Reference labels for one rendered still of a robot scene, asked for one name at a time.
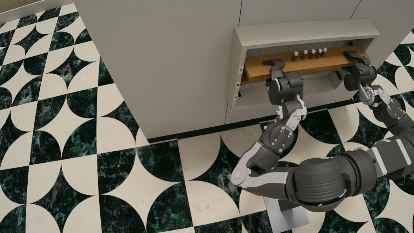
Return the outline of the beige wall rack case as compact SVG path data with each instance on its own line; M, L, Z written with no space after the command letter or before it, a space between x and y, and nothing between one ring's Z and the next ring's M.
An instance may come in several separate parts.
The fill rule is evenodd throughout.
M234 27L231 61L229 67L226 96L231 111L270 104L266 86L239 89L241 81L239 67L244 66L248 49L273 46L286 46L313 42L351 40L354 46L361 45L368 51L380 33L369 19L341 19L323 21L301 21L244 25ZM303 79L303 97L337 91L343 84L335 71L328 76ZM234 99L240 91L241 97Z

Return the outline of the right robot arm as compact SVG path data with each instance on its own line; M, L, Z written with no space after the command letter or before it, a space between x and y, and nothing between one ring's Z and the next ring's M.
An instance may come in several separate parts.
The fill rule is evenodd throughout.
M390 133L394 135L377 141L372 147L396 140L407 163L406 167L383 177L396 180L410 174L414 171L414 121L402 110L397 99L390 98L380 85L366 86L363 89L368 90L371 97L369 101L365 102L360 94L361 102L368 105L373 110L376 120L383 122Z

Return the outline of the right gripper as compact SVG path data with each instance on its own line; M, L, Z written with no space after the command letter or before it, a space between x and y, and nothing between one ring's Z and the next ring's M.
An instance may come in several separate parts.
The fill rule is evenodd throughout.
M359 90L362 99L367 102L370 99L370 93L363 87L370 86L377 77L377 71L371 65L368 58L359 55L355 51L344 51L344 55L348 55L350 59L357 60L352 66L341 68L350 74L346 74L343 79L343 84L348 91Z

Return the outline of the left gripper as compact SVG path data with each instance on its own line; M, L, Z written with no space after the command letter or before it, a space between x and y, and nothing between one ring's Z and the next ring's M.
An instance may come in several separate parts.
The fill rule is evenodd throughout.
M273 65L269 70L270 78L265 83L272 105L280 105L281 102L303 99L303 78L296 72L284 73L282 75L281 69L286 65L282 59L263 61L263 64Z

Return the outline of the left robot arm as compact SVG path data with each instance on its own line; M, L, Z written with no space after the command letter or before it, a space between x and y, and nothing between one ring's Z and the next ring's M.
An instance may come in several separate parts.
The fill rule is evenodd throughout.
M288 200L311 212L333 210L347 197L374 188L387 174L376 147L357 147L333 157L310 158L297 167L276 167L283 151L293 142L293 131L307 110L301 99L282 102L275 121L242 154L232 172L233 184L257 196ZM272 169L273 168L273 169ZM322 205L320 205L322 204Z

